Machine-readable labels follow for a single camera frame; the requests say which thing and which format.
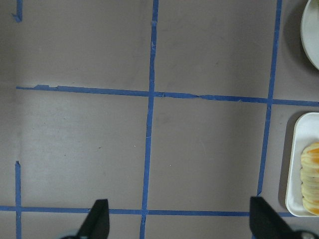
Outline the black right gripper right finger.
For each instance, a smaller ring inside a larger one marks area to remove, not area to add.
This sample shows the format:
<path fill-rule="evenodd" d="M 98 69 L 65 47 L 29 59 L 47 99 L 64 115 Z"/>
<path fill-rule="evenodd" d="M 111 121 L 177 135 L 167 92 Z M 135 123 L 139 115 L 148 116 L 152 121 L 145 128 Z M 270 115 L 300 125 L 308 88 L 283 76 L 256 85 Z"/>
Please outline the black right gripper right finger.
<path fill-rule="evenodd" d="M 250 198 L 249 226 L 256 239 L 302 239 L 262 197 Z"/>

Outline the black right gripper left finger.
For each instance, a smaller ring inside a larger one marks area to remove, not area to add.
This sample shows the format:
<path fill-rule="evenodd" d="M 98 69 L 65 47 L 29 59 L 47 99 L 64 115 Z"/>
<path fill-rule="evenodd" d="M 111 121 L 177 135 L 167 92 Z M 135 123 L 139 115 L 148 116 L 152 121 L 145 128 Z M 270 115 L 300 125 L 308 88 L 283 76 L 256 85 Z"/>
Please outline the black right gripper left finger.
<path fill-rule="evenodd" d="M 96 200 L 79 231 L 78 239 L 107 239 L 110 231 L 107 199 Z"/>

